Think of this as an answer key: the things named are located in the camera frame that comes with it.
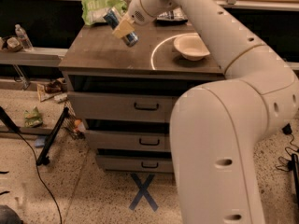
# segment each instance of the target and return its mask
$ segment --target gray drawer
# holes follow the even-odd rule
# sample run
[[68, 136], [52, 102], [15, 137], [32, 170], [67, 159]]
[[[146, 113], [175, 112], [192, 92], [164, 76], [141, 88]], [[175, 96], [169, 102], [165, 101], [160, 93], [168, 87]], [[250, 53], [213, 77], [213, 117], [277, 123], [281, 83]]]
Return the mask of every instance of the gray drawer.
[[90, 148], [169, 151], [168, 134], [163, 133], [122, 133], [91, 131], [85, 133]]
[[104, 170], [173, 173], [173, 164], [169, 159], [96, 156], [98, 166]]
[[126, 121], [169, 122], [175, 99], [109, 93], [69, 92], [78, 118]]

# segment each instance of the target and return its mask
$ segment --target plastic bottle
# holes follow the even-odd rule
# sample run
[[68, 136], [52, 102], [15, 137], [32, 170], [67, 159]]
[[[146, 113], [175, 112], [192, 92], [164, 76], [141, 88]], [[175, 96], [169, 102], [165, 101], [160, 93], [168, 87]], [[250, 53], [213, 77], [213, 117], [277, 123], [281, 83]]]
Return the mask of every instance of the plastic bottle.
[[31, 44], [31, 41], [25, 31], [25, 29], [23, 29], [19, 24], [15, 25], [16, 29], [16, 35], [19, 38], [19, 40], [21, 41], [21, 44], [24, 48], [25, 51], [32, 51], [34, 50], [34, 47]]

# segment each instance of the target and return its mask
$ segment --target green chip bag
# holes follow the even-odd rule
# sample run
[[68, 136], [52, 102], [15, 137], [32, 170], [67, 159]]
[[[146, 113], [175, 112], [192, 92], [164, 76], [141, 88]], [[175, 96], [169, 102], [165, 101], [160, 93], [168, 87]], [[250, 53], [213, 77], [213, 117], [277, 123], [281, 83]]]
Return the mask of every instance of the green chip bag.
[[106, 23], [103, 15], [109, 8], [114, 7], [123, 15], [127, 11], [127, 3], [123, 0], [81, 0], [83, 7], [82, 19], [86, 25]]

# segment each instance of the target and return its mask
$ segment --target drawer handle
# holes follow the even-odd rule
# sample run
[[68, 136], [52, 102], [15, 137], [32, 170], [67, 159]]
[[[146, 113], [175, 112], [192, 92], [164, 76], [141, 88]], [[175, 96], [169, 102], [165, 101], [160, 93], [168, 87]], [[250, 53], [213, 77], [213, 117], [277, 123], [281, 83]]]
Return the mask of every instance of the drawer handle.
[[143, 161], [141, 162], [141, 167], [143, 168], [158, 168], [159, 167], [159, 162], [156, 163], [156, 165], [144, 165]]
[[159, 108], [159, 104], [153, 105], [152, 107], [148, 106], [144, 106], [144, 105], [139, 105], [137, 102], [134, 103], [134, 108], [137, 110], [148, 110], [148, 111], [155, 111], [158, 110]]
[[156, 143], [143, 143], [142, 138], [139, 138], [139, 144], [142, 145], [142, 146], [159, 146], [160, 145], [160, 139], [158, 139]]

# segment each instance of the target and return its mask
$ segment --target cabinet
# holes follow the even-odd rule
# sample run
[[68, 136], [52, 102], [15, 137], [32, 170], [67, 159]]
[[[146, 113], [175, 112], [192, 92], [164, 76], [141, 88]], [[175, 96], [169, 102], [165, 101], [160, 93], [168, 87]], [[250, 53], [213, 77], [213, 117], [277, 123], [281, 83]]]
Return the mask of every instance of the cabinet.
[[189, 62], [174, 50], [176, 35], [193, 32], [187, 24], [136, 27], [139, 41], [132, 48], [108, 26], [79, 32], [59, 68], [100, 168], [173, 172], [173, 105], [189, 88], [223, 79], [211, 56]]

